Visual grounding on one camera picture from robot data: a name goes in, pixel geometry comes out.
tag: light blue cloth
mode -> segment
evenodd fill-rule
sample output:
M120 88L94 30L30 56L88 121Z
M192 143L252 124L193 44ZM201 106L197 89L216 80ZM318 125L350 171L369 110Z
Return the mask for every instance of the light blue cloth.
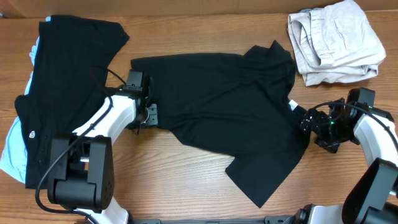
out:
M51 17L45 18L46 22L51 21ZM35 65L35 58L37 53L37 46L39 46L39 39L36 40L36 45L32 47L29 53L33 66ZM30 84L32 83L33 72L30 73L30 79L27 82L25 95L29 93ZM22 138L21 121L17 117L11 125L10 131L6 138L6 145L0 159L0 169L13 177L14 179L25 183L27 164L27 151Z

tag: black shirt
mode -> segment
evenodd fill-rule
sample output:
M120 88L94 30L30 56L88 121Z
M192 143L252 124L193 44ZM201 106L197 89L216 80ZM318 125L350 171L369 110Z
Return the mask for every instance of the black shirt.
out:
M276 41L245 55L184 54L131 60L154 79L159 127L183 144L235 157L226 168L261 207L303 156L309 133L288 95L295 64Z
M85 124L104 102L90 66L108 67L129 39L118 23L73 16L51 16L50 22L39 24L39 34L29 94L15 101L28 154L25 186L30 189L49 167L52 137ZM105 86L107 72L93 72Z

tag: robotic arm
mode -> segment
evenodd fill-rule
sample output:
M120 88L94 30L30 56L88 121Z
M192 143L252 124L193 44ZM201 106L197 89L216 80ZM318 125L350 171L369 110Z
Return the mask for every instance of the robotic arm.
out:
M264 220L132 220L131 214L121 208L113 198L114 173L112 145L121 131L146 126L156 126L156 105L150 101L150 78L140 72L131 71L121 89L111 97L113 107L96 127L88 132L81 144L70 151L49 175L48 198L67 210L90 214L100 224L383 224L398 223L398 207L386 203L390 194L398 189L397 136L392 116L373 107L374 91L365 88L349 92L344 99L325 103L330 112L326 114L316 108L308 110L301 127L314 131L316 144L331 153L345 141L361 144L369 166L344 205L322 207L306 205L294 216L266 217ZM53 139L51 159L53 162L79 135L87 130L109 106L106 99L99 111L74 134L61 134ZM88 170L82 169L90 162Z

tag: stack of white cloth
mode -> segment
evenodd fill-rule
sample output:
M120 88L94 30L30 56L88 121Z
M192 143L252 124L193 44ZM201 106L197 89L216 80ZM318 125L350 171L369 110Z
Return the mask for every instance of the stack of white cloth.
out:
M368 18L352 0L290 14L288 30L305 86L375 77L386 57Z

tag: tabletop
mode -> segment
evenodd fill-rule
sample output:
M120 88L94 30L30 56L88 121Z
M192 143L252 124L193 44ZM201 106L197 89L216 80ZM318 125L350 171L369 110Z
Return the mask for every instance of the tabletop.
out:
M361 86L375 90L374 106L398 118L398 12L367 12L387 58L376 78L349 84L305 87L300 74L290 99L309 109L347 97ZM109 68L127 79L130 60L195 52L244 54L253 45L269 47L274 40L292 53L287 14L223 16L96 17L119 22L130 40ZM23 94L33 69L29 52L44 19L0 20L0 148L17 116L14 100ZM107 86L118 86L109 75ZM336 205L345 201L367 169L361 146L342 144L336 154L311 143L300 163L262 208L257 208L229 179L225 168L232 157L182 145L166 130L145 129L140 135L124 130L113 145L115 191L119 204L134 218L161 220L264 218L290 215L309 203ZM34 190L0 172L0 223L75 223L82 217L42 211ZM46 205L45 190L41 199ZM390 202L398 203L396 198Z

